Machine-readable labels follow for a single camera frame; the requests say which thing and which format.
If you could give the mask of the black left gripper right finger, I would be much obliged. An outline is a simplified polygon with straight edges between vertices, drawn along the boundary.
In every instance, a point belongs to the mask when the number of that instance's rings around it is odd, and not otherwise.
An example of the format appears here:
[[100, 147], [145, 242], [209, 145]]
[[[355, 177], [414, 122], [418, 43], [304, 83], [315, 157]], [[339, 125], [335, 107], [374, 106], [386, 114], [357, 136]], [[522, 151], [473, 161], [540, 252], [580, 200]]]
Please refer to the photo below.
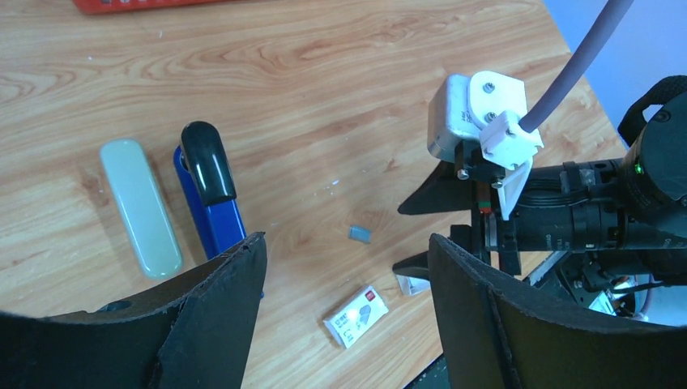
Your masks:
[[686, 330], [589, 310], [429, 239], [429, 278], [457, 388], [683, 388]]

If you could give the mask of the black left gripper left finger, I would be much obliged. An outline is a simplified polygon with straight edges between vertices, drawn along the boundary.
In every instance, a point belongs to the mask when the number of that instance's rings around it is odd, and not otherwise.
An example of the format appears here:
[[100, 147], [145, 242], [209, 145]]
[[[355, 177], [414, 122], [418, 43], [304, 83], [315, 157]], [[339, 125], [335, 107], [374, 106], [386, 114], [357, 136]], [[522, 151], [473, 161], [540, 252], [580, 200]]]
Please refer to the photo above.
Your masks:
[[264, 233], [88, 313], [1, 315], [4, 388], [238, 388], [267, 270]]

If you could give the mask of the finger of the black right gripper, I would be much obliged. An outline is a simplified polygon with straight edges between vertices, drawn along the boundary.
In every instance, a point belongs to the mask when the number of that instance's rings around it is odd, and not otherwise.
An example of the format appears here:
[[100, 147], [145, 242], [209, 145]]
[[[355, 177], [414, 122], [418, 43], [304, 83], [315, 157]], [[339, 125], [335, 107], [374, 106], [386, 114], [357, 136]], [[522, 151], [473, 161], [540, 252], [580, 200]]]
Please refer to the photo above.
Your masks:
[[392, 271], [397, 276], [429, 280], [428, 252], [424, 251], [394, 263]]
[[454, 164], [441, 161], [397, 208], [401, 215], [428, 215], [472, 209], [472, 181], [460, 180]]

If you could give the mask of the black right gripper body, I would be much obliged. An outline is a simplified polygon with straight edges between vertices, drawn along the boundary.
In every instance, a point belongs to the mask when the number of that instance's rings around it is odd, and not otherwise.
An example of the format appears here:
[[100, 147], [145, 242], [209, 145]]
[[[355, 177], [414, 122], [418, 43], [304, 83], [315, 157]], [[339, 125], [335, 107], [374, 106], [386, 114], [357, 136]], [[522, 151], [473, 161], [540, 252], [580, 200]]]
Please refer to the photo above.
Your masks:
[[491, 255], [498, 258], [498, 269], [511, 276], [524, 274], [520, 258], [521, 240], [516, 237], [514, 217], [504, 221], [497, 191], [506, 171], [488, 162], [477, 143], [460, 143], [454, 149], [455, 175], [467, 186], [459, 193], [467, 200], [471, 224], [453, 227], [450, 239], [486, 264]]

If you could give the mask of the silver staple strip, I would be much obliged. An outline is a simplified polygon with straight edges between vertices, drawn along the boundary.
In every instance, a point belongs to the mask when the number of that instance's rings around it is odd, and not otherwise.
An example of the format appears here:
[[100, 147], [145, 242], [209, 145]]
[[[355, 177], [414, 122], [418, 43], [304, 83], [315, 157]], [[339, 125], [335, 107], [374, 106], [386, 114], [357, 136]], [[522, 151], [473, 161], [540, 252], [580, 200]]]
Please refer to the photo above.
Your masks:
[[351, 225], [348, 232], [348, 238], [353, 241], [370, 244], [372, 241], [372, 232], [359, 225]]

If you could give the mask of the grey and white stapler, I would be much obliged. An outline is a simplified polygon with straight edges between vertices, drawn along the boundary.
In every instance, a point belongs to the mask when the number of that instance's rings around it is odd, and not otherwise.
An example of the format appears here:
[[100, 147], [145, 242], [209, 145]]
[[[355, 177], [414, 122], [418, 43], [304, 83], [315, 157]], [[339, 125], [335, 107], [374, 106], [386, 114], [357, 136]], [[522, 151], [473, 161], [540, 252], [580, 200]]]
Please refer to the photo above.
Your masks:
[[175, 276], [183, 256], [143, 147], [134, 139], [115, 139], [99, 154], [142, 273], [153, 280]]

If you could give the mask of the blue and black stapler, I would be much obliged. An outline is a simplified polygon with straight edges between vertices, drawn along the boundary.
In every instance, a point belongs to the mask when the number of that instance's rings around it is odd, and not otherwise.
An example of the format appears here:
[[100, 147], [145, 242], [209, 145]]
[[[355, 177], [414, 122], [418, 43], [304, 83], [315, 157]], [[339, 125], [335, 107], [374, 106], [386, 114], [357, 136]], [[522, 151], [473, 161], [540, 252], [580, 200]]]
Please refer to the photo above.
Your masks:
[[187, 124], [173, 165], [206, 258], [246, 238], [228, 157], [215, 126], [204, 121]]

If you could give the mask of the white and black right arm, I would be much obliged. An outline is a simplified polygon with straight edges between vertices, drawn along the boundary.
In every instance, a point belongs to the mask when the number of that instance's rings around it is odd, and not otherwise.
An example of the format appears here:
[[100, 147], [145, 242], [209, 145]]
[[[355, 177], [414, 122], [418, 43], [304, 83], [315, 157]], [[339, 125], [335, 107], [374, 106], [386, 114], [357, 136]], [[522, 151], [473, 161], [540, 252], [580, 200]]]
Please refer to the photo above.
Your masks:
[[536, 168], [514, 208], [500, 204], [506, 171], [459, 142], [399, 205], [402, 215], [468, 211], [452, 242], [509, 276], [523, 252], [549, 257], [532, 286], [589, 309], [646, 320], [651, 294], [686, 283], [686, 78], [668, 76], [632, 104], [619, 126], [622, 158]]

